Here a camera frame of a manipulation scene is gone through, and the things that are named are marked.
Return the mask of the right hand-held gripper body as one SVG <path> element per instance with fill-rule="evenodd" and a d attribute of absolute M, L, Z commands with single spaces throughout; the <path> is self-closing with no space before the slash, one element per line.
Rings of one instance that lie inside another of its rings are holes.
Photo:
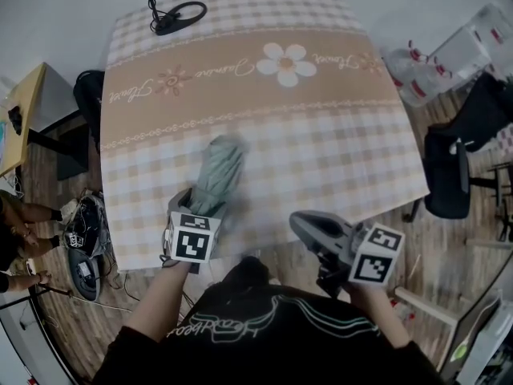
<path fill-rule="evenodd" d="M 317 284 L 331 298 L 347 282 L 384 287 L 394 272 L 406 235 L 396 229 L 364 222 L 350 224 L 332 214 L 308 215 L 307 244 L 320 262 Z"/>

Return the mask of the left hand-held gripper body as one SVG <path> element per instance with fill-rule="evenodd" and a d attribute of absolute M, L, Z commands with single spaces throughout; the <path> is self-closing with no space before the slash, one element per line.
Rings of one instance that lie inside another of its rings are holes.
<path fill-rule="evenodd" d="M 171 268 L 178 262 L 189 263 L 190 274 L 198 274 L 200 265 L 208 263 L 217 246 L 222 220 L 173 211 L 163 235 L 161 262 Z"/>

